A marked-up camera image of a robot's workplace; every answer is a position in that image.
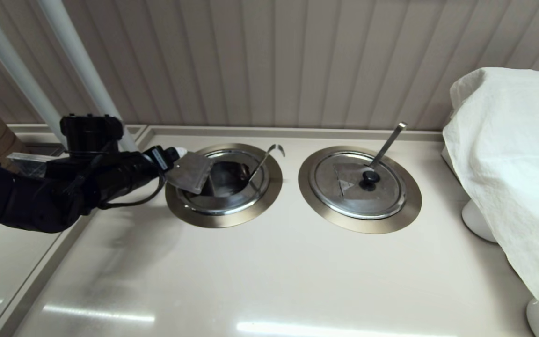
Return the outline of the grey metal pole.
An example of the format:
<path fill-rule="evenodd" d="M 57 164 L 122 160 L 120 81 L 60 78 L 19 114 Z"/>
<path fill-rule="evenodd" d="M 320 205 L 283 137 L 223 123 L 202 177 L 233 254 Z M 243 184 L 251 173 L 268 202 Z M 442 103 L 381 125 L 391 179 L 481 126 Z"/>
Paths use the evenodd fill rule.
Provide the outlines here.
<path fill-rule="evenodd" d="M 61 114 L 54 107 L 47 94 L 42 90 L 38 81 L 33 77 L 28 67 L 24 64 L 15 47 L 10 43 L 3 29 L 0 27 L 0 62 L 9 72 L 24 96 L 49 126 L 58 141 L 69 149 L 66 136 L 62 134 L 60 124 Z"/>
<path fill-rule="evenodd" d="M 121 126 L 124 126 L 121 115 L 88 55 L 63 0 L 38 0 L 38 4 L 85 90 L 92 98 L 99 115 L 115 117 L 120 121 Z"/>

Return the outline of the white cloth cover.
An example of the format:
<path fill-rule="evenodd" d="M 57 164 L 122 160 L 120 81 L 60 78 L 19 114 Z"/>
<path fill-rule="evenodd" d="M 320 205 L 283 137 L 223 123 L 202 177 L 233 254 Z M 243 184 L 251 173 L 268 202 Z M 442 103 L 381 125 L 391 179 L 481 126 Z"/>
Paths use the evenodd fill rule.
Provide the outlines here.
<path fill-rule="evenodd" d="M 539 71 L 484 67 L 450 89 L 456 175 L 539 301 Z"/>

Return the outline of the bronze round well rim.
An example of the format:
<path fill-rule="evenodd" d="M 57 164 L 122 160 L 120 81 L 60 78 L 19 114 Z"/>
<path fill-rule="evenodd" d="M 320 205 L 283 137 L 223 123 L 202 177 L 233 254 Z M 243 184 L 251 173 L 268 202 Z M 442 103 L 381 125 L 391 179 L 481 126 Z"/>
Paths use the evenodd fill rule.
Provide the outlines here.
<path fill-rule="evenodd" d="M 205 153 L 208 151 L 216 151 L 224 148 L 248 149 L 257 155 L 262 156 L 266 152 L 251 145 L 229 143 L 203 148 L 197 151 L 197 154 L 205 156 Z M 169 200 L 169 189 L 175 187 L 171 185 L 167 185 L 165 191 L 167 205 L 173 215 L 177 216 L 177 218 L 191 225 L 204 228 L 227 228 L 246 223 L 249 220 L 254 220 L 257 218 L 257 216 L 260 216 L 264 211 L 266 211 L 272 205 L 272 203 L 274 203 L 283 185 L 282 170 L 280 169 L 278 162 L 270 155 L 265 161 L 264 165 L 267 166 L 267 173 L 269 173 L 271 177 L 269 187 L 259 201 L 242 211 L 229 215 L 208 216 L 179 209 L 177 202 Z"/>
<path fill-rule="evenodd" d="M 327 154 L 330 151 L 359 151 L 373 156 L 377 155 L 376 152 L 362 147 L 327 147 L 314 152 L 304 160 L 298 173 L 299 189 L 302 196 L 305 198 L 305 201 L 323 219 L 347 230 L 368 234 L 393 233 L 406 228 L 417 219 L 422 208 L 421 190 L 412 175 L 404 167 L 398 164 L 398 162 L 387 156 L 384 156 L 380 163 L 385 163 L 391 166 L 402 176 L 407 186 L 406 204 L 397 214 L 380 220 L 360 220 L 339 214 L 330 209 L 327 205 L 324 205 L 314 195 L 308 181 L 308 173 L 310 173 L 313 160 L 319 158 L 320 155 Z"/>

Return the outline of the steel lid with black knob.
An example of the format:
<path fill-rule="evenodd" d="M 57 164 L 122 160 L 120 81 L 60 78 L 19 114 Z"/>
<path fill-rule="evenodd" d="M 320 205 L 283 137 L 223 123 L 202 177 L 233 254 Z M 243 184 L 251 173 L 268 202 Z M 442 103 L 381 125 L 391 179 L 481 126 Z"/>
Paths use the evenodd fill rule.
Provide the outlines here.
<path fill-rule="evenodd" d="M 270 184 L 263 158 L 248 149 L 224 148 L 208 151 L 214 164 L 200 194 L 176 187 L 169 189 L 169 200 L 179 209 L 208 216 L 229 215 L 254 205 Z"/>
<path fill-rule="evenodd" d="M 308 181 L 314 195 L 339 214 L 380 220 L 406 204 L 407 186 L 391 166 L 359 151 L 330 151 L 313 160 Z"/>

